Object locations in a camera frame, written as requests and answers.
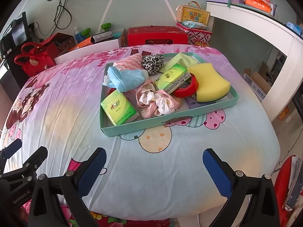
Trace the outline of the yellow children toy case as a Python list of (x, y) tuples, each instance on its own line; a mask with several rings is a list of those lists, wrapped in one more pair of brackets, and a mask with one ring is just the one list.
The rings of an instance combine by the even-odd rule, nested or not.
[(210, 12), (201, 9), (196, 1), (190, 1), (188, 4), (179, 5), (176, 8), (176, 20), (178, 22), (192, 21), (208, 24)]

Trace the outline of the yellow green sponge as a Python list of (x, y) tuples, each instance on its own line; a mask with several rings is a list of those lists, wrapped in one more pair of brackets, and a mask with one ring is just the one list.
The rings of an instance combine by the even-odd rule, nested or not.
[(197, 102), (216, 101), (229, 93), (230, 82), (224, 79), (211, 63), (197, 64), (187, 70), (195, 76), (199, 84), (196, 91)]

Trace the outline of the leopard print scrunchie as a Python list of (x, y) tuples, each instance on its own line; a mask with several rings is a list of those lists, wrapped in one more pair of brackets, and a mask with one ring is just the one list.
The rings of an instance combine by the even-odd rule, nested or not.
[(154, 75), (159, 72), (159, 70), (164, 65), (164, 56), (162, 54), (151, 54), (145, 56), (142, 60), (141, 66), (147, 71), (149, 75)]

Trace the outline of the pink white zigzag cloth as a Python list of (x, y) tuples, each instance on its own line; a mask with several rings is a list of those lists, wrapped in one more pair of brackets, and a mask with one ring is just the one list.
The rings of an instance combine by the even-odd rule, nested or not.
[(127, 58), (113, 63), (118, 70), (142, 70), (143, 57), (140, 53), (133, 54)]

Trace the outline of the pink floral cloth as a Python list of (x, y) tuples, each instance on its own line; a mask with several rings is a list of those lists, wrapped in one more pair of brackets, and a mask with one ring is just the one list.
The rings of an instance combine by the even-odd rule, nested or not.
[(136, 102), (143, 119), (173, 114), (182, 106), (181, 99), (167, 94), (164, 90), (156, 90), (150, 79), (137, 89)]

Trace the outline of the red felt handbag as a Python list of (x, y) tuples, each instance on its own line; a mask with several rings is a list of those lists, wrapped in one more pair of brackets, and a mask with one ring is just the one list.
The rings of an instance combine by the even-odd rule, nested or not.
[(30, 42), (22, 45), (21, 54), (14, 58), (14, 62), (20, 65), (29, 77), (32, 77), (55, 66), (54, 59), (59, 53), (54, 42), (47, 46)]

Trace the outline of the purple baby wipes pack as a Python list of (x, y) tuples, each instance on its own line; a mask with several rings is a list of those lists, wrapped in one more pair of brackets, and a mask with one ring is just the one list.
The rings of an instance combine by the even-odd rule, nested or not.
[(188, 107), (190, 109), (194, 109), (194, 108), (197, 108), (197, 107), (201, 107), (202, 104), (197, 102), (197, 97), (196, 97), (196, 94), (193, 94), (192, 96), (188, 96), (185, 98), (185, 101), (188, 105)]

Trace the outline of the red patterned tin box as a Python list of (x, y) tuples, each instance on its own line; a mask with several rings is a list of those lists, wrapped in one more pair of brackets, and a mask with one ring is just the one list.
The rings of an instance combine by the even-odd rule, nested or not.
[(176, 27), (187, 34), (188, 44), (195, 46), (210, 46), (212, 32), (201, 29), (192, 29), (184, 26), (180, 22), (176, 23)]

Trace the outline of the blue face mask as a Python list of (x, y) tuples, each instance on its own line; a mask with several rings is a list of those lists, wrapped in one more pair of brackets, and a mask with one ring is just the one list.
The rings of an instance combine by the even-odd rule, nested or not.
[(110, 66), (103, 78), (102, 85), (122, 93), (139, 87), (148, 78), (146, 70), (119, 70), (115, 66)]

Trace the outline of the orange cardboard box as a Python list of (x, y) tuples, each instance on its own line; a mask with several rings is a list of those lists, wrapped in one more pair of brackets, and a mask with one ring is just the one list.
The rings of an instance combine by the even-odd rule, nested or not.
[(80, 48), (83, 48), (83, 47), (86, 47), (86, 46), (92, 45), (91, 39), (92, 39), (92, 37), (89, 37), (89, 38), (83, 40), (82, 42), (78, 43), (78, 44), (75, 45), (73, 48), (71, 48), (71, 49), (69, 50), (69, 52), (74, 51), (74, 50), (77, 50), (77, 49), (80, 49)]

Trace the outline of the cardboard box with label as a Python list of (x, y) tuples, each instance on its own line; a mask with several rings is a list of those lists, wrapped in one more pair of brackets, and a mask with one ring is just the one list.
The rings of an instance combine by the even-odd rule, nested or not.
[(271, 88), (270, 82), (258, 72), (252, 72), (251, 69), (245, 69), (242, 77), (262, 102)]

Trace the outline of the green tissue pack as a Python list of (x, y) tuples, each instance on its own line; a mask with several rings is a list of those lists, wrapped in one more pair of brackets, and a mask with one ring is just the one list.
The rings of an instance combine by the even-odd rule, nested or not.
[(186, 68), (179, 64), (174, 64), (155, 80), (155, 86), (158, 90), (171, 94), (190, 78), (191, 74)]
[(118, 90), (111, 92), (101, 101), (101, 107), (114, 126), (132, 122), (139, 117), (128, 98)]

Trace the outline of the white desk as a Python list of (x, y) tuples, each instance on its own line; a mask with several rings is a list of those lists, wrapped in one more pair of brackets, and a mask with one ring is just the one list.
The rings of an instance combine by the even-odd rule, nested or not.
[(207, 2), (206, 9), (211, 16), (260, 36), (286, 56), (282, 70), (262, 101), (270, 121), (273, 121), (302, 83), (302, 38), (281, 23), (249, 9), (217, 2)]

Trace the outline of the green dumbbell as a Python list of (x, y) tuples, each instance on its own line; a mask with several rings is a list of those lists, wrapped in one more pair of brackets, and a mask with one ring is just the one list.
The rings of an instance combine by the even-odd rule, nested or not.
[(81, 36), (82, 36), (83, 39), (87, 39), (91, 36), (90, 33), (91, 33), (91, 29), (86, 28), (86, 29), (81, 31)]
[(104, 23), (104, 24), (101, 24), (101, 29), (102, 29), (104, 32), (109, 31), (110, 28), (111, 28), (111, 23)]

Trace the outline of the blue liquid bottle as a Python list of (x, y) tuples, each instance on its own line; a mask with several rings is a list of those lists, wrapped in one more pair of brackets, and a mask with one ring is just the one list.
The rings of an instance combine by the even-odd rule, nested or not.
[(74, 37), (75, 37), (77, 43), (82, 42), (84, 39), (83, 39), (83, 36), (81, 34), (81, 30), (78, 27), (74, 27), (74, 30), (75, 30)]

